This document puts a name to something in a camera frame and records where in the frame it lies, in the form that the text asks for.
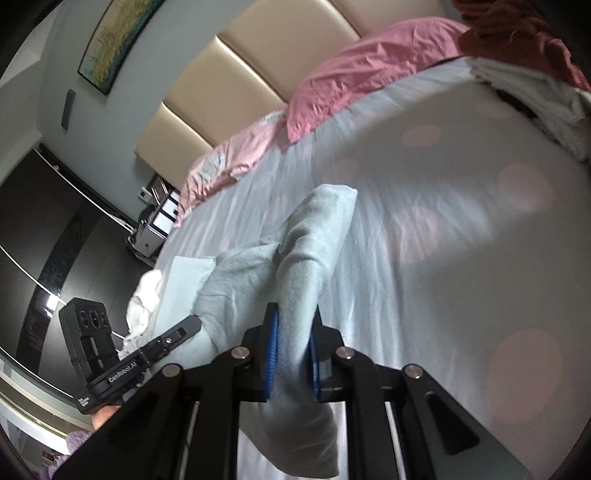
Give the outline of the purple sleeve forearm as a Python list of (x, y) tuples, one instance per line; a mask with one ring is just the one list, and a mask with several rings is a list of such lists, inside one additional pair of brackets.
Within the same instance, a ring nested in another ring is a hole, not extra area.
[(40, 479), (51, 480), (58, 468), (67, 461), (76, 450), (83, 445), (90, 437), (92, 432), (76, 431), (66, 436), (67, 453), (60, 455), (49, 467), (43, 468), (39, 473)]

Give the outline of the person's left hand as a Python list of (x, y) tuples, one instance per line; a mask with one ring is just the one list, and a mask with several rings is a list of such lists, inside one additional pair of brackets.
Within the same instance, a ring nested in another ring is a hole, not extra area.
[(118, 410), (119, 405), (105, 405), (92, 415), (93, 430), (97, 431), (103, 426)]

